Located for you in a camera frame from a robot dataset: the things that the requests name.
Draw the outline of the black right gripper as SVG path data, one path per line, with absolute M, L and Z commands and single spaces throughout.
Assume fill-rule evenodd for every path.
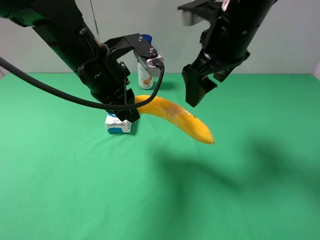
M 215 25 L 202 32 L 201 51 L 192 64 L 182 69 L 185 101 L 196 107 L 204 96 L 217 87 L 208 78 L 223 82 L 248 57 L 248 46 L 263 22 L 261 9 L 219 11 Z

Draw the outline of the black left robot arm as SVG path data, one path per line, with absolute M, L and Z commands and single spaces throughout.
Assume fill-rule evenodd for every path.
M 73 0 L 2 0 L 0 16 L 32 29 L 86 85 L 100 103 L 134 103 L 125 91 L 130 72 L 110 56 L 86 25 Z

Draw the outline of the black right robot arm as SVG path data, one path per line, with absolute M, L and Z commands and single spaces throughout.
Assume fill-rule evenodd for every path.
M 248 46 L 274 4 L 274 0 L 192 0 L 178 6 L 186 26 L 203 20 L 210 24 L 200 36 L 197 58 L 182 69 L 189 105 L 196 107 L 217 87 L 209 75 L 221 83 L 248 59 Z

